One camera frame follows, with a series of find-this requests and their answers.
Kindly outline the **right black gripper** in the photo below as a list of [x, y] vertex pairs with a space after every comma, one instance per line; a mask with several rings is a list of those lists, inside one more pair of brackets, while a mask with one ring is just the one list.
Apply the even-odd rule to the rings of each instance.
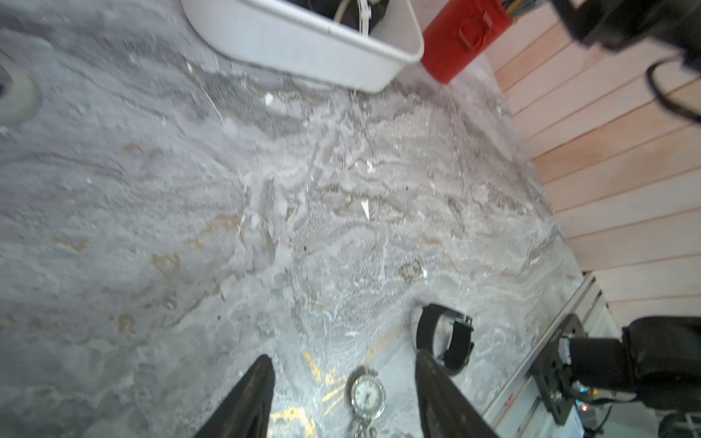
[[552, 3], [571, 37], [620, 52], [646, 38], [676, 47], [684, 65], [700, 71], [700, 0], [569, 0]]

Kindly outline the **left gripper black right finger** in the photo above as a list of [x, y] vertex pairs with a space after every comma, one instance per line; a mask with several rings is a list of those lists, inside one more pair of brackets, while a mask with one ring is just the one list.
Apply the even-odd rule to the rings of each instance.
[[498, 438], [434, 357], [419, 350], [415, 384], [425, 437]]

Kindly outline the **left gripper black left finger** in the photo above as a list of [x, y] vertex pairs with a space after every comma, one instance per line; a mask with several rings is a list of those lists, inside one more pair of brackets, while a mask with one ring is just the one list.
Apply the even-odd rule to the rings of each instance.
[[272, 359], [260, 355], [198, 430], [195, 438], [267, 437], [274, 386]]

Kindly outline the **small black watch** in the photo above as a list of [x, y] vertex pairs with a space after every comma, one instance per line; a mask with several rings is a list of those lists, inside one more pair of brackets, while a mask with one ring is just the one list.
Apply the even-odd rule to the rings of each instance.
[[472, 318], [458, 310], [429, 303], [418, 321], [416, 350], [430, 353], [449, 376], [463, 372], [474, 350]]

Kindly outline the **silver metal watch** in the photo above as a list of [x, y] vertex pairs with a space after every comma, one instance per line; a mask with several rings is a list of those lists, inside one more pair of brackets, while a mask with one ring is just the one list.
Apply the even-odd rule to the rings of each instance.
[[359, 375], [350, 387], [350, 404], [357, 420], [354, 437], [376, 437], [372, 423], [386, 408], [386, 392], [379, 377], [373, 373]]

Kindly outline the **white small watch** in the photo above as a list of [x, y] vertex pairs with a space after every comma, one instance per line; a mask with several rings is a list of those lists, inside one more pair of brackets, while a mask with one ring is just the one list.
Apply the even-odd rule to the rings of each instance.
[[383, 20], [388, 2], [368, 0], [342, 0], [333, 15], [335, 23], [345, 25], [368, 37], [377, 24]]

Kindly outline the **white plastic storage box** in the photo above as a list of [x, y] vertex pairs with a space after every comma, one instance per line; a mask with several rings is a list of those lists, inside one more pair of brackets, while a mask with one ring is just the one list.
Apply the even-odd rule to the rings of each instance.
[[408, 1], [390, 2], [369, 36], [286, 1], [185, 1], [183, 9], [227, 58], [354, 91], [382, 91], [425, 52]]

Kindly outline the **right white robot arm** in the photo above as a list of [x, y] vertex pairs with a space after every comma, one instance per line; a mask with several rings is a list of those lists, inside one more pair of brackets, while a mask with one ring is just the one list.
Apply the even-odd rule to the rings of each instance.
[[[700, 69], [700, 4], [697, 1], [556, 1], [554, 7], [571, 36], [586, 46], [620, 52], [653, 38], [679, 49], [683, 66]], [[590, 406], [609, 404], [575, 389], [633, 394], [633, 401], [665, 413], [660, 437], [697, 437], [700, 412], [700, 319], [650, 316], [624, 327], [620, 339], [570, 339], [569, 363], [559, 371], [567, 397]]]

